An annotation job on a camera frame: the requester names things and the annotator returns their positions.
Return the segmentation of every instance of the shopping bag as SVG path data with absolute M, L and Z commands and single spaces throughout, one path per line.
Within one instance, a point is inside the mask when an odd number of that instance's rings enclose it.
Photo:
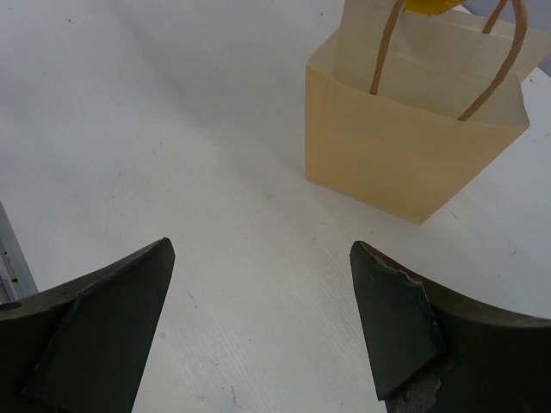
M 347 27 L 355 19 L 346 15 L 351 5 L 365 4 L 366 25 L 380 32 L 361 43 Z M 500 33 L 489 35 L 482 33 L 483 24 L 462 16 L 453 21 L 446 14 L 401 13 L 404 0 L 347 0 L 340 28 L 306 67 L 306 178 L 425 222 L 529 127 L 519 77 L 545 57 L 551 36 L 527 36 L 523 0 L 513 4 L 512 32 L 500 22 Z M 406 24 L 399 24 L 402 19 Z M 362 26 L 362 35 L 368 31 Z M 447 33 L 452 36 L 444 41 Z M 419 47 L 423 36 L 424 47 L 435 50 Z M 526 52 L 521 47 L 529 36 L 536 46 Z M 478 47 L 482 64 L 470 59 L 477 53 L 461 39 Z M 493 48 L 504 42 L 509 52 L 500 51 L 496 63 Z M 368 56 L 347 50 L 350 45 Z M 495 59 L 481 56 L 483 51 Z

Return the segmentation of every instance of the twisted rope handle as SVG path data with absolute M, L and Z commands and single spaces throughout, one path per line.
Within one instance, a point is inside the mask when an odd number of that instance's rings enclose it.
M 488 34 L 492 31 L 495 22 L 499 18 L 503 8 L 507 4 L 508 0 L 501 0 L 498 7 L 490 16 L 486 26 L 484 27 L 483 33 Z M 499 68 L 498 74 L 492 80 L 490 85 L 480 94 L 478 98 L 467 108 L 463 114 L 457 118 L 461 122 L 465 122 L 471 118 L 484 103 L 493 95 L 498 86 L 505 80 L 511 68 L 515 64 L 520 53 L 524 38 L 526 37 L 526 32 L 528 31 L 528 12 L 526 11 L 526 3 L 524 0 L 511 0 L 513 3 L 513 9 L 515 10 L 515 17 L 517 19 L 517 25 L 515 27 L 515 35 L 513 37 L 513 44 L 505 58 L 505 61 Z M 371 95 L 377 95 L 379 92 L 379 85 L 381 83 L 381 74 L 383 67 L 385 65 L 385 60 L 387 59 L 388 47 L 390 45 L 390 38 L 393 34 L 394 28 L 396 27 L 396 22 L 398 21 L 399 13 L 404 8 L 406 0 L 396 0 L 396 3 L 393 6 L 393 9 L 390 12 L 388 17 L 387 24 L 382 32 L 381 44 L 379 46 L 379 54 L 377 55 L 377 63 L 375 65 L 375 73 L 373 75 L 373 82 L 371 83 L 371 88 L 369 93 Z

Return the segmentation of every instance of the white table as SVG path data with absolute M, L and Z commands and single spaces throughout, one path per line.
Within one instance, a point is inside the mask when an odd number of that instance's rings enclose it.
M 43 290 L 170 237 L 137 413 L 383 412 L 352 289 L 362 239 L 551 317 L 551 79 L 532 127 L 423 227 L 303 177 L 308 56 L 335 0 L 5 0 L 0 197 Z

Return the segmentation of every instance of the gray background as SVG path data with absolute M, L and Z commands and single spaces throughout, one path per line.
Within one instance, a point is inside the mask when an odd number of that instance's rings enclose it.
M 471 0 L 465 7 L 477 15 L 490 15 L 497 5 L 497 1 Z M 540 28 L 551 32 L 551 2 L 549 0 L 526 0 L 529 11 L 529 24 L 532 28 Z M 509 22 L 515 21 L 511 3 L 507 4 L 501 18 Z M 543 61 L 540 67 L 551 75 L 551 55 Z

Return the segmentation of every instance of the white tabletop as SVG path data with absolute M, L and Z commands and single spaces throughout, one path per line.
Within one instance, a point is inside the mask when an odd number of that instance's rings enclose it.
M 40 289 L 160 237 L 177 258 L 134 411 L 383 412 L 362 239 L 551 317 L 551 79 L 532 127 L 424 226 L 303 177 L 304 68 L 335 0 L 4 0 L 0 198 Z

